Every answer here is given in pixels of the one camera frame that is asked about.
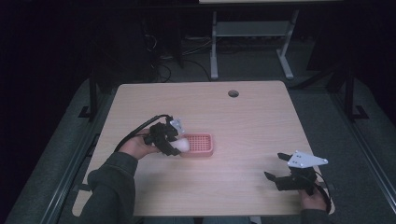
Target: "dark gray sleeve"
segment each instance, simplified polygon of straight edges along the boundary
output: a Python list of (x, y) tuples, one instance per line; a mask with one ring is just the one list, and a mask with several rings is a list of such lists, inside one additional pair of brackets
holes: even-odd
[(301, 212), (302, 224), (330, 224), (329, 215), (323, 210), (305, 209)]
[(92, 196), (78, 223), (132, 223), (136, 167), (136, 158), (115, 152), (98, 170), (90, 172)]

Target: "desk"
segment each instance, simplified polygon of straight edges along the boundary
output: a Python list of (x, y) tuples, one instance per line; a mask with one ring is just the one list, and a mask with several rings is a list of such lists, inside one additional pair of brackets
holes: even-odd
[[(239, 96), (233, 98), (228, 92)], [(132, 129), (159, 114), (181, 118), (186, 133), (211, 133), (210, 158), (150, 154), (135, 173), (136, 216), (265, 216), (300, 212), (297, 191), (278, 191), (263, 171), (288, 175), (277, 152), (312, 153), (280, 81), (134, 84), (119, 87), (87, 174)], [(91, 193), (81, 190), (79, 216)]]

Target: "person's right hand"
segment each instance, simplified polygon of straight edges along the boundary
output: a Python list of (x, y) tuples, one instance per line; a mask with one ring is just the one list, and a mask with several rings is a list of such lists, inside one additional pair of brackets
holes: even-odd
[(323, 198), (323, 195), (321, 195), (317, 188), (314, 188), (314, 194), (312, 195), (307, 194), (304, 189), (299, 189), (298, 192), (300, 194), (301, 207), (303, 208), (303, 210), (318, 209), (326, 211), (326, 202)]

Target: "wooden table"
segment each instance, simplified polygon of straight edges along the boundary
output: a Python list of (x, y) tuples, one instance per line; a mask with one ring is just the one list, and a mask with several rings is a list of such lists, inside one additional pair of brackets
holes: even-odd
[[(230, 97), (229, 91), (239, 96)], [(278, 191), (263, 171), (290, 170), (277, 152), (312, 153), (280, 81), (133, 84), (119, 87), (87, 174), (155, 115), (181, 118), (186, 133), (211, 133), (210, 158), (147, 155), (135, 174), (136, 216), (266, 216), (300, 212), (297, 191)], [(91, 193), (81, 190), (79, 216)]]

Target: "pink plastic tray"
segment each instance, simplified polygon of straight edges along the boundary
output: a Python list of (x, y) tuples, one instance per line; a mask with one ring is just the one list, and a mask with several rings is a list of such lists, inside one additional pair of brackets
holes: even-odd
[(181, 157), (210, 157), (213, 155), (213, 141), (210, 133), (186, 133), (181, 137), (187, 138), (190, 144), (188, 152), (180, 153)]

